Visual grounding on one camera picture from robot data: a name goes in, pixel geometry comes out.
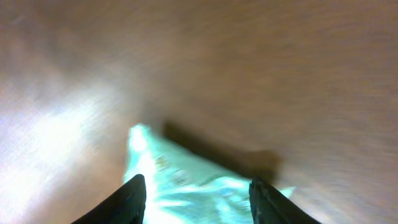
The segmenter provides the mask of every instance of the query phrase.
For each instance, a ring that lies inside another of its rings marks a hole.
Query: brown surface
[[[0,223],[86,213],[165,118],[274,149],[321,222],[398,222],[394,1],[0,3]]]

